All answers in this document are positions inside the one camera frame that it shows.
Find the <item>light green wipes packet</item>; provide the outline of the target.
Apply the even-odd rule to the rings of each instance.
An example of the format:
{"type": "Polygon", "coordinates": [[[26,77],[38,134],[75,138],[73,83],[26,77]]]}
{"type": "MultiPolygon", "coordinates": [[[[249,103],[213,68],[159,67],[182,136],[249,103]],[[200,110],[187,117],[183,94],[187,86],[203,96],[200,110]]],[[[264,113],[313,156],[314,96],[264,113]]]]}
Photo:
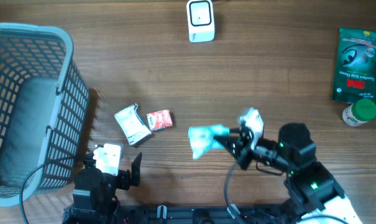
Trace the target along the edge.
{"type": "Polygon", "coordinates": [[[193,126],[188,130],[188,138],[192,150],[192,158],[199,159],[211,150],[224,149],[224,146],[214,139],[215,136],[227,136],[230,129],[222,124],[211,126],[193,126]]]}

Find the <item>white foil pouch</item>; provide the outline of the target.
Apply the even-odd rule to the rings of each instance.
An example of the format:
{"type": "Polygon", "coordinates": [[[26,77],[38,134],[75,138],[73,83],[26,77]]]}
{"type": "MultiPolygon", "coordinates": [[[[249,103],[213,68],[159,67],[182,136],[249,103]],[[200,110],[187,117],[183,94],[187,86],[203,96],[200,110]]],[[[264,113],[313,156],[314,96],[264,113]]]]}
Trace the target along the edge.
{"type": "Polygon", "coordinates": [[[151,130],[137,114],[138,107],[138,104],[134,103],[114,115],[130,146],[138,144],[152,134],[151,130]]]}

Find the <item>orange snack packet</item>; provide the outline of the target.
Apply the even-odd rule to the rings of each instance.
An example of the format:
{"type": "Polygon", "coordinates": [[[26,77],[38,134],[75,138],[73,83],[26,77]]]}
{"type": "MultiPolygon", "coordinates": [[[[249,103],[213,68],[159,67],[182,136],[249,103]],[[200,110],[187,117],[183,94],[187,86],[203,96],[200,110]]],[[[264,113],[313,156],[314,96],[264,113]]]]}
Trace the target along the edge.
{"type": "Polygon", "coordinates": [[[157,131],[173,126],[170,110],[160,110],[147,113],[147,120],[151,131],[157,131]]]}

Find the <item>green lid seasoning jar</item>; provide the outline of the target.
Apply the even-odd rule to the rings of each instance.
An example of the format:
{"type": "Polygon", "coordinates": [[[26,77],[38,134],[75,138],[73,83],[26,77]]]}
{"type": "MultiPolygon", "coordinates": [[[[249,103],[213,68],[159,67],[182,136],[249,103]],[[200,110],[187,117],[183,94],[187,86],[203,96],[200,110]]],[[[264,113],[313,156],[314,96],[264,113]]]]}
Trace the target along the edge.
{"type": "Polygon", "coordinates": [[[376,118],[376,104],[369,99],[360,99],[342,112],[343,121],[349,126],[360,126],[376,118]]]}

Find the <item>green glove package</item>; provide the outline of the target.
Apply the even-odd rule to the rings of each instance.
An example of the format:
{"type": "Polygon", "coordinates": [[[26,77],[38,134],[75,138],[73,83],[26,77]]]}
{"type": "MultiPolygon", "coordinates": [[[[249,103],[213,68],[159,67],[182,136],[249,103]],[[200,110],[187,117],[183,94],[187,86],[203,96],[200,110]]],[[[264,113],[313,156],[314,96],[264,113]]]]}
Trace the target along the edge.
{"type": "Polygon", "coordinates": [[[353,104],[360,99],[376,103],[376,32],[341,27],[332,100],[353,104]]]}

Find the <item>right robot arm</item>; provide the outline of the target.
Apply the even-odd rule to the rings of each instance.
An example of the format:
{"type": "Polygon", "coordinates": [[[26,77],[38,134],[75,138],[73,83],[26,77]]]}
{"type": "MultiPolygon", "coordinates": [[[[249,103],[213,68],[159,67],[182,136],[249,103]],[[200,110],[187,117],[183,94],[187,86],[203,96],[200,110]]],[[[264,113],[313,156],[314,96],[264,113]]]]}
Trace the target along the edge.
{"type": "Polygon", "coordinates": [[[303,123],[288,123],[272,141],[255,134],[246,124],[214,140],[246,170],[252,161],[285,175],[289,198],[281,204],[256,205],[240,211],[227,204],[237,223],[360,223],[351,201],[330,171],[317,160],[316,144],[303,123]]]}

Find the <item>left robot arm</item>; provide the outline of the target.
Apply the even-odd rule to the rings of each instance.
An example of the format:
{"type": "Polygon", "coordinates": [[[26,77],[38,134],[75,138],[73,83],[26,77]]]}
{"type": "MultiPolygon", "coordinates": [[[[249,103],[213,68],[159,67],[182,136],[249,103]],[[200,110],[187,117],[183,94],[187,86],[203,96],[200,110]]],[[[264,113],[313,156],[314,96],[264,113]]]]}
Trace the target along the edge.
{"type": "Polygon", "coordinates": [[[140,183],[142,153],[134,159],[131,170],[120,170],[117,175],[102,172],[94,166],[94,159],[85,161],[89,166],[76,176],[73,204],[64,209],[63,223],[120,223],[121,204],[116,190],[129,190],[140,183]]]}

